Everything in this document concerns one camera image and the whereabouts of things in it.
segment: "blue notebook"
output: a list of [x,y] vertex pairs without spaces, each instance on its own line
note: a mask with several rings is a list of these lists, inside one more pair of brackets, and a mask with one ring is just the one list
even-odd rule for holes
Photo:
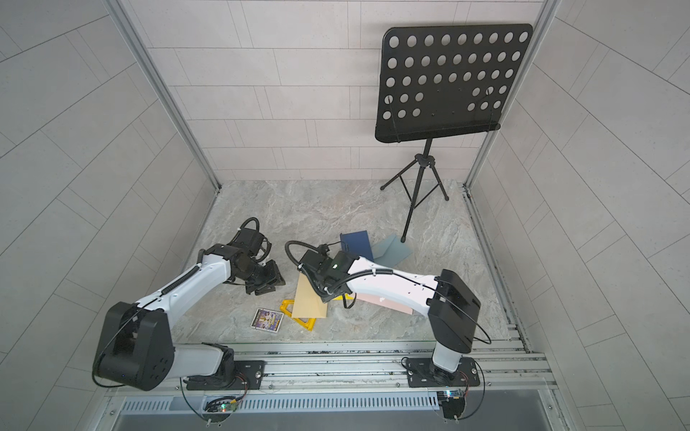
[[374,256],[371,254],[369,234],[365,230],[351,234],[340,234],[340,243],[340,248],[343,251],[362,256],[372,262],[374,261]]

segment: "black perforated panel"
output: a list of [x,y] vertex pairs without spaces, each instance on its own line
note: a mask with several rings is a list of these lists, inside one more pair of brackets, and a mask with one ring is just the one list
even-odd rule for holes
[[529,24],[391,28],[382,46],[376,139],[498,129],[532,31]]

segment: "yellow object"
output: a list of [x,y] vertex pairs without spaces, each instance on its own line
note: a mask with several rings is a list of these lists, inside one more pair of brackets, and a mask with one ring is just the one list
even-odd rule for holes
[[301,320],[301,319],[296,319],[293,317],[293,314],[288,311],[288,305],[295,305],[295,300],[294,299],[284,299],[283,303],[280,305],[280,311],[285,313],[288,317],[290,317],[292,320],[296,321],[300,325],[304,326],[306,330],[311,331],[314,329],[314,323],[316,323],[316,319],[313,317],[306,322]]
[[295,305],[293,306],[294,319],[321,319],[326,317],[328,304],[314,292],[306,275],[300,274],[297,280],[295,293]]

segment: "tripod leg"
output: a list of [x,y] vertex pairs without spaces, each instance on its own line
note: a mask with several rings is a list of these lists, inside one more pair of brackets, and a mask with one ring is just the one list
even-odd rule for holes
[[436,177],[436,181],[438,181],[439,187],[441,187],[441,191],[443,192],[443,197],[446,198],[447,201],[450,201],[451,198],[448,197],[448,194],[446,193],[446,189],[443,187],[443,183],[441,182],[441,177],[438,176],[438,171],[436,170],[436,164],[434,163],[431,165],[431,170],[433,171],[434,177]]
[[389,179],[387,183],[385,183],[384,185],[382,185],[382,186],[381,186],[381,190],[383,190],[384,188],[388,187],[388,186],[389,186],[392,182],[394,182],[398,177],[400,177],[400,176],[403,175],[405,172],[407,172],[407,170],[408,170],[409,168],[412,168],[412,165],[414,165],[415,163],[417,163],[417,159],[412,160],[412,161],[410,162],[409,165],[405,166],[400,172],[398,172],[397,174],[395,174],[395,176],[394,176],[393,178]]
[[407,230],[410,228],[410,220],[412,220],[412,211],[415,210],[417,203],[417,196],[420,194],[420,186],[422,185],[422,177],[424,176],[424,166],[420,166],[420,173],[417,174],[417,181],[415,182],[415,191],[412,193],[412,202],[410,202],[410,212],[407,214],[407,222],[405,223],[405,230],[402,231],[400,242],[403,243],[407,239]]

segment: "marble floor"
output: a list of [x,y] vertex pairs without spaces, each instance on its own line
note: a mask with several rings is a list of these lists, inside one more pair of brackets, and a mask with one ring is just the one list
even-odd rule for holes
[[[420,314],[405,314],[358,301],[345,310],[340,301],[328,304],[328,317],[309,332],[286,319],[277,334],[250,327],[257,308],[278,310],[293,299],[298,271],[284,244],[291,239],[313,245],[339,241],[339,234],[367,230],[371,243],[391,233],[402,234],[409,200],[402,185],[385,191],[381,181],[229,181],[210,212],[196,249],[227,243],[248,217],[257,217],[261,232],[273,243],[275,259],[286,280],[275,292],[247,295],[239,286],[221,284],[178,320],[172,337],[178,343],[242,343],[256,341],[433,340],[431,326]],[[425,181],[422,190],[429,190]],[[415,211],[407,242],[413,254],[397,269],[416,274],[455,271],[482,302],[479,323],[495,339],[508,336],[506,317],[462,200],[462,185],[445,181],[451,200],[436,190]],[[331,256],[338,250],[331,247]],[[295,247],[297,256],[302,249]],[[479,330],[477,335],[483,337]]]

